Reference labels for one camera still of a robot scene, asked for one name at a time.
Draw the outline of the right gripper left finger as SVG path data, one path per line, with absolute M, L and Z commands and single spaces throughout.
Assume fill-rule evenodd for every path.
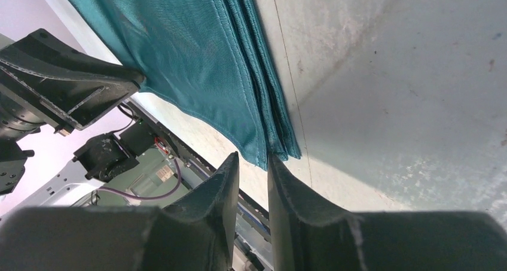
M 1 226 L 2 270 L 230 270 L 239 155 L 159 208 L 37 207 Z

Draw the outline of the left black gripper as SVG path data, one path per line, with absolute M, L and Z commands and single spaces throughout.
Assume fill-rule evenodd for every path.
M 140 90 L 145 76 L 80 53 L 45 29 L 1 49 L 1 195 L 15 189 L 32 150 L 17 142 L 49 124 L 84 130 Z

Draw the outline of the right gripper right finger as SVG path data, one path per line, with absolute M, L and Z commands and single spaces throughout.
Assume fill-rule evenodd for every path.
M 268 160 L 276 270 L 505 270 L 506 232 L 465 211 L 352 212 Z

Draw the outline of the teal satin napkin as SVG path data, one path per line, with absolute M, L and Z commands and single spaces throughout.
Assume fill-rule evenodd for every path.
M 299 159 L 254 0 L 68 0 L 150 92 L 229 139 L 249 163 Z

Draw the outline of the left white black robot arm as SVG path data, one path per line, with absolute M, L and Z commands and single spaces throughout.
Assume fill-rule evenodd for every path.
M 21 139 L 45 125 L 63 136 L 84 130 L 144 80 L 139 71 L 81 53 L 45 29 L 18 41 L 1 36 L 1 196 L 14 191 L 35 154 L 19 146 Z M 135 164 L 115 131 L 96 136 L 20 207 L 70 206 Z

